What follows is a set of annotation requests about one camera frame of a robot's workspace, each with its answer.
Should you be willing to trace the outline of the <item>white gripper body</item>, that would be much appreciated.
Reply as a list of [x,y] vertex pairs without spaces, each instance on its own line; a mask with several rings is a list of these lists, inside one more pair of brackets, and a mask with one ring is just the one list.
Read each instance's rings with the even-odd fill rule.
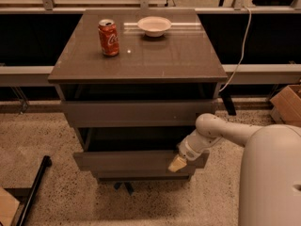
[[178,145],[179,156],[186,161],[195,161],[204,150],[213,147],[220,140],[221,137],[215,136],[209,131],[194,130]]

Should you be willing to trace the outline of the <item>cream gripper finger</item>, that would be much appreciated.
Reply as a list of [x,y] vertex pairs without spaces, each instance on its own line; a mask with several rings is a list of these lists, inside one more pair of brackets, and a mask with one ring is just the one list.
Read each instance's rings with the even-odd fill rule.
[[177,172],[183,169],[187,165],[187,160],[181,157],[179,154],[174,157],[168,166],[168,170],[171,172]]

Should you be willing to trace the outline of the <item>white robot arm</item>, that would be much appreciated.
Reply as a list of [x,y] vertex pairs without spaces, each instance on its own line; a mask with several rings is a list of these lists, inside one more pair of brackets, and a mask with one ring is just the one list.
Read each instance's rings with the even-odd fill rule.
[[301,128],[234,123],[202,114],[168,169],[181,170],[222,138],[244,148],[238,226],[301,226]]

